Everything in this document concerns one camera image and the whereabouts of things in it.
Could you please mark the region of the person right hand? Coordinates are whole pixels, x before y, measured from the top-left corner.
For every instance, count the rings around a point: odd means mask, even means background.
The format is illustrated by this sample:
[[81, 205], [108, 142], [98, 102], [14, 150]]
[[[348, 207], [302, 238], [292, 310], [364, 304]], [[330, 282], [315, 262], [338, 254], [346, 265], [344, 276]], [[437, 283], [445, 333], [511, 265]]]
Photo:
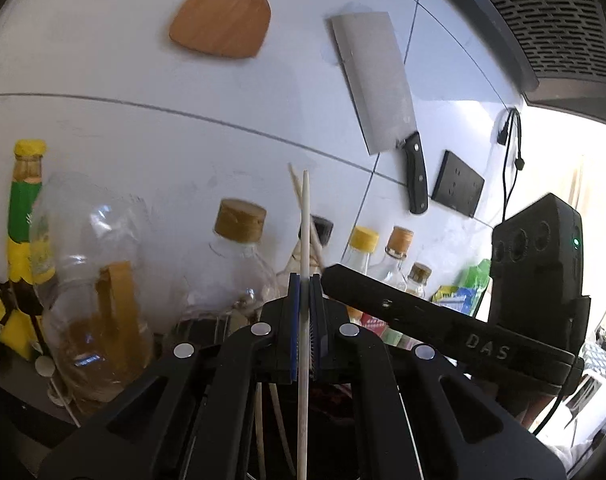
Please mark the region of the person right hand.
[[556, 396], [547, 393], [509, 388], [501, 388], [496, 397], [496, 402], [526, 429], [529, 429], [536, 417], [555, 401]]

